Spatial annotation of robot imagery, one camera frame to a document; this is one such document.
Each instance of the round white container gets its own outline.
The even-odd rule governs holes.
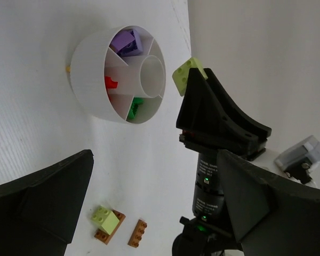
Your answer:
[[[141,37],[143,53],[119,57],[110,47],[121,30],[135,29]],[[118,82],[106,90],[105,76]],[[166,72],[160,47],[152,35],[138,26],[96,32],[85,38],[71,60],[70,81],[77,99],[91,115],[120,123],[141,124],[158,111],[165,92]],[[134,98],[143,98],[135,119],[127,120]]]

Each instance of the white wall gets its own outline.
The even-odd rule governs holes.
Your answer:
[[[282,151],[320,140],[320,0],[189,1],[192,53]],[[320,167],[313,174],[320,187]]]

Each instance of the toy block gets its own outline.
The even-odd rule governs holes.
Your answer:
[[[110,43],[110,48],[114,50],[114,52],[118,53],[120,50],[125,48],[127,45],[133,43],[135,38],[133,35],[126,31],[122,30],[113,38]]]
[[[113,81],[110,76],[105,76],[105,84],[107,89],[116,89],[118,82]]]
[[[98,226],[99,229],[111,235],[114,229],[117,227],[119,223],[119,219],[113,211],[108,210],[102,206],[98,207],[98,209],[94,212],[91,217],[92,222]]]
[[[134,248],[139,247],[139,243],[142,239],[142,236],[145,233],[145,229],[147,228],[147,223],[142,220],[138,221],[137,226],[134,229],[134,232],[128,242],[128,245]]]
[[[208,79],[201,62],[196,58],[190,58],[177,70],[175,70],[172,75],[173,81],[179,91],[180,96],[185,95],[190,68],[198,68],[199,71],[202,73],[203,77],[205,79]]]
[[[132,106],[130,107],[128,113],[128,119],[133,120],[136,118],[139,105],[143,104],[144,100],[142,98],[134,98],[132,102]]]
[[[122,57],[136,56],[143,52],[143,46],[139,33],[135,29],[132,29],[129,32],[132,34],[135,40],[121,50],[119,54]]]
[[[95,234],[95,238],[97,238],[99,241],[105,243],[108,245],[108,243],[110,242],[110,240],[112,239],[112,237],[115,235],[116,231],[118,230],[118,228],[120,227],[120,225],[122,224],[122,222],[124,221],[124,219],[126,218],[126,215],[113,210],[113,213],[117,216],[117,218],[119,219],[119,223],[116,226],[116,228],[114,229],[114,231],[112,232],[111,235],[108,235],[107,233],[103,232],[100,229],[97,229],[96,234]]]

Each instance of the white table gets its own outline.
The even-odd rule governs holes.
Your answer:
[[[190,57],[185,0],[1,0],[0,184],[50,166],[82,149],[94,169],[66,255],[171,255],[191,217],[196,153],[178,142],[181,105],[171,80]],[[65,66],[78,43],[99,29],[140,25],[159,42],[167,89],[156,116],[132,126],[88,115]],[[108,246],[93,238],[89,217],[102,204],[127,218]],[[148,228],[137,249],[127,242],[139,218]]]

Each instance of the orange lego brick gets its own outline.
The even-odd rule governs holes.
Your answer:
[[[137,226],[134,229],[133,235],[128,242],[129,246],[134,248],[139,247],[139,243],[142,239],[143,234],[145,233],[145,228],[147,228],[147,223],[139,220]]]
[[[116,215],[116,217],[119,219],[119,223],[116,226],[116,228],[114,229],[114,231],[112,232],[111,235],[106,234],[104,231],[97,229],[96,234],[95,234],[95,238],[97,238],[99,241],[104,242],[105,244],[108,244],[110,242],[110,240],[112,239],[112,237],[115,235],[115,232],[118,230],[118,228],[121,226],[122,222],[124,221],[124,219],[126,218],[126,215],[113,210],[113,213]]]

